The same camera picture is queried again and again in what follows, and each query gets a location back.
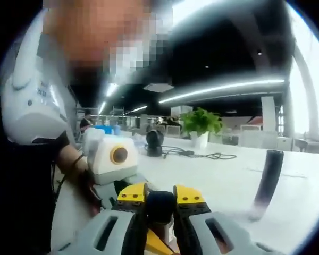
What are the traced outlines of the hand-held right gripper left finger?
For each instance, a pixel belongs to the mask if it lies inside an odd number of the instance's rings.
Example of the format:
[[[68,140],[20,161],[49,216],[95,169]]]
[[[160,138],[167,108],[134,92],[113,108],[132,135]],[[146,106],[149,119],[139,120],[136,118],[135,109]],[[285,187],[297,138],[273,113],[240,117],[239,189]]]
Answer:
[[[112,209],[102,210],[57,254],[144,254],[146,183],[124,188]]]

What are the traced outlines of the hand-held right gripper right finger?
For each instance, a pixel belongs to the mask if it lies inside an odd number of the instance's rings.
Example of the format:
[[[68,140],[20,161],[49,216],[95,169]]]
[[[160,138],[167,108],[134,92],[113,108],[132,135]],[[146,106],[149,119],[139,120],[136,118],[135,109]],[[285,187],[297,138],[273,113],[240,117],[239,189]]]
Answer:
[[[252,241],[239,224],[211,211],[201,193],[175,185],[174,234],[181,254],[279,254]]]

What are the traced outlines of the person's left hand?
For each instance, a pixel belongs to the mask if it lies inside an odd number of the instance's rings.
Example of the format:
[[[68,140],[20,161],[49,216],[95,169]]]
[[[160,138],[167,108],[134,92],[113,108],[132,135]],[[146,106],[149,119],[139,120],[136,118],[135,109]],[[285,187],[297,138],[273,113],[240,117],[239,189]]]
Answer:
[[[92,172],[85,170],[78,176],[78,187],[84,199],[89,204],[90,213],[92,216],[100,212],[102,200],[94,188],[95,180]]]

